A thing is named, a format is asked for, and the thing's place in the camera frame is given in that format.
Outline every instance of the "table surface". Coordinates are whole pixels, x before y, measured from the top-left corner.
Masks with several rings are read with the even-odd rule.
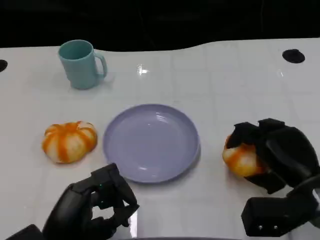
[[[286,62],[282,52],[287,49],[299,49],[305,62]],[[320,153],[317,38],[223,41],[174,51],[99,51],[110,82],[89,90],[70,87],[57,51],[0,49],[0,59],[8,62],[0,73],[0,239],[31,223],[42,228],[68,184],[105,166],[103,133],[117,114],[134,105],[157,103],[183,111],[194,121],[202,147],[197,166],[175,181],[130,182],[141,205],[138,237],[251,239],[240,215],[248,198],[267,194],[229,173],[223,163],[224,141],[236,123],[285,121],[301,129]],[[96,127],[96,149],[79,163],[51,163],[41,149],[45,129],[78,120]],[[108,214],[94,210],[95,216]],[[121,228],[115,238],[132,234]],[[280,239],[314,240],[319,234],[307,223]]]

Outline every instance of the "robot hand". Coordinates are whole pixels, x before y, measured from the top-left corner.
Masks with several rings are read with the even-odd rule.
[[[285,198],[252,197],[244,207],[242,221],[252,237],[279,237],[311,221],[320,221],[320,167],[317,154],[307,137],[283,121],[264,119],[259,126],[248,122],[235,125],[227,148],[254,145],[255,153],[268,168],[266,173],[246,179],[277,192],[285,185],[293,188]]]
[[[92,219],[95,206],[101,210],[113,207],[114,215],[109,219]],[[113,163],[92,172],[89,178],[70,184],[54,206],[42,234],[30,225],[8,239],[105,240],[120,225],[128,227],[128,219],[138,207],[134,193]]]

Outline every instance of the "pumpkin-shaped bun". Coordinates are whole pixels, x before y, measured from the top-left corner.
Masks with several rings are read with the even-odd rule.
[[[254,145],[242,143],[233,148],[227,148],[226,145],[222,152],[222,158],[231,172],[240,177],[249,177],[266,172],[266,168],[263,167],[256,155]]]
[[[42,149],[55,163],[70,164],[82,159],[97,145],[97,132],[89,122],[53,124],[44,132]]]

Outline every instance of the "orange and white bun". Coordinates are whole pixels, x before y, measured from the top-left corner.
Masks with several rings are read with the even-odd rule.
[[[254,145],[242,143],[233,148],[224,146],[222,158],[231,172],[240,177],[249,177],[266,172],[265,167],[262,166],[256,155],[256,147]]]
[[[70,164],[82,159],[97,145],[97,131],[89,122],[53,124],[44,132],[42,149],[55,163]]]

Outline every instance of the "plate rim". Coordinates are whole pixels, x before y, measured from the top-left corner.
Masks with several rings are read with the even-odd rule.
[[[163,179],[163,180],[139,180],[139,179],[135,179],[134,177],[127,177],[127,176],[124,176],[122,175],[124,178],[130,180],[130,181],[133,181],[135,183],[142,183],[142,184],[156,184],[156,183],[163,183],[163,182],[167,182],[169,180],[172,180],[174,178],[177,178],[178,176],[182,175],[183,173],[185,173],[189,168],[190,166],[192,166],[196,160],[198,158],[200,158],[199,156],[199,152],[200,152],[200,149],[201,149],[201,141],[200,141],[200,136],[199,136],[199,133],[198,133],[198,130],[196,128],[196,125],[194,124],[194,122],[191,120],[190,117],[188,117],[184,112],[180,111],[179,109],[176,109],[175,107],[172,107],[172,106],[169,106],[169,105],[164,105],[164,104],[159,104],[159,103],[146,103],[146,104],[139,104],[139,105],[135,105],[135,106],[131,106],[125,110],[123,110],[122,112],[120,112],[118,115],[116,115],[107,125],[104,133],[103,133],[103,138],[102,138],[102,148],[103,148],[103,154],[104,154],[104,157],[105,157],[105,160],[107,161],[107,164],[111,164],[111,163],[115,163],[117,164],[116,162],[113,162],[113,161],[110,161],[109,158],[108,158],[108,153],[107,153],[107,148],[105,147],[105,143],[106,143],[106,138],[107,138],[107,133],[110,131],[110,128],[111,128],[111,125],[117,120],[119,119],[122,115],[124,115],[125,113],[129,112],[129,111],[132,111],[132,110],[135,110],[135,109],[139,109],[139,108],[143,108],[143,107],[151,107],[151,106],[155,106],[155,107],[164,107],[164,108],[169,108],[169,109],[172,109],[180,114],[183,115],[183,117],[185,117],[190,123],[191,123],[191,126],[193,127],[194,131],[195,131],[195,137],[196,137],[196,150],[194,152],[194,155],[192,156],[192,161],[190,161],[190,164],[188,164],[184,169],[183,171],[181,171],[179,174],[176,174],[174,176],[170,176],[170,177],[167,177],[166,179]]]

